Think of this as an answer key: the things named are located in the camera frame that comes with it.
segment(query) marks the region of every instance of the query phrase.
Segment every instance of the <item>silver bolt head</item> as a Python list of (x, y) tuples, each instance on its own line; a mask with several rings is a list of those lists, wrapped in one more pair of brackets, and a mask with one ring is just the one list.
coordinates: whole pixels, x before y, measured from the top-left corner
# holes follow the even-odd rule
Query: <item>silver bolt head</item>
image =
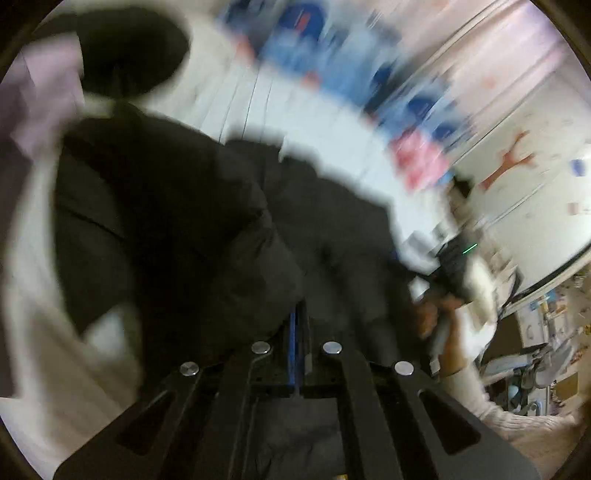
[(263, 355), (265, 353), (269, 353), (271, 351), (271, 345), (267, 342), (254, 342), (251, 346), (252, 353), (257, 355)]
[(407, 361), (403, 360), (401, 362), (396, 362), (396, 364), (394, 365), (394, 370), (396, 371), (396, 373), (398, 375), (403, 375), (405, 377), (408, 377), (409, 375), (413, 374), (414, 367), (411, 362), (407, 362)]
[(185, 377), (192, 377), (199, 373), (199, 365), (195, 362), (185, 362), (178, 369)]
[(324, 350), (327, 355), (338, 355), (343, 351), (343, 346), (339, 342), (326, 342), (322, 346), (322, 350)]

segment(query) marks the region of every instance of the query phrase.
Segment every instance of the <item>green light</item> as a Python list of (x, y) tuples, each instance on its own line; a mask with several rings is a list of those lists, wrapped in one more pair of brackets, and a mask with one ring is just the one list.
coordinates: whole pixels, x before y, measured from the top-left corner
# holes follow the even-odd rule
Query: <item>green light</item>
[(471, 246), (471, 247), (470, 247), (468, 250), (464, 250), (464, 251), (462, 252), (462, 255), (464, 255), (464, 254), (467, 254), (467, 253), (468, 253), (470, 250), (472, 250), (473, 248), (476, 248), (476, 246), (477, 246), (477, 245), (478, 245), (478, 244), (474, 244), (474, 245), (472, 245), (472, 246)]

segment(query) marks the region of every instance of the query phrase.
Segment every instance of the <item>blue strip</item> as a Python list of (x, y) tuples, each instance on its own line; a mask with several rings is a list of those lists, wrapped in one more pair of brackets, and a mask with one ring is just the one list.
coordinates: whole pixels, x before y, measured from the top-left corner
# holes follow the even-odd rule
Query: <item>blue strip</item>
[(290, 376), (290, 385), (296, 384), (296, 311), (290, 313), (290, 345), (287, 353), (287, 371)]

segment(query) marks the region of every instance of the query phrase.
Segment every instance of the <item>black puffer jacket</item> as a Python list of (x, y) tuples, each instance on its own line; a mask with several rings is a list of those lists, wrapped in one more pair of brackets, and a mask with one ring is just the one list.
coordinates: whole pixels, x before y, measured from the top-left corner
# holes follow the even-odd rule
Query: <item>black puffer jacket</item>
[[(279, 161), (277, 147), (221, 146), (123, 107), (65, 138), (55, 202), (71, 317), (83, 331), (133, 300), (148, 385), (187, 359), (211, 364), (269, 338), (300, 300), (369, 359), (398, 355), (393, 332), (406, 358), (418, 351), (385, 209), (306, 161)], [(250, 478), (345, 471), (334, 400), (260, 402), (256, 422)]]

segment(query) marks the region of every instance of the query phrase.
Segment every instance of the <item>black metal bracket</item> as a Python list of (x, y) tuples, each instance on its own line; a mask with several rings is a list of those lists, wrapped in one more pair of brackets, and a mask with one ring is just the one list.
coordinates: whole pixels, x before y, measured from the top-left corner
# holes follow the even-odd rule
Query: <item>black metal bracket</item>
[(66, 460), (54, 478), (245, 478), (247, 460), (256, 453), (256, 403), (291, 395), (337, 399), (352, 480), (539, 478), (530, 461), (417, 365), (371, 364), (350, 346), (326, 343), (314, 325), (300, 308), (274, 342), (245, 347), (226, 363), (199, 371), (185, 365), (184, 375), (172, 373)]

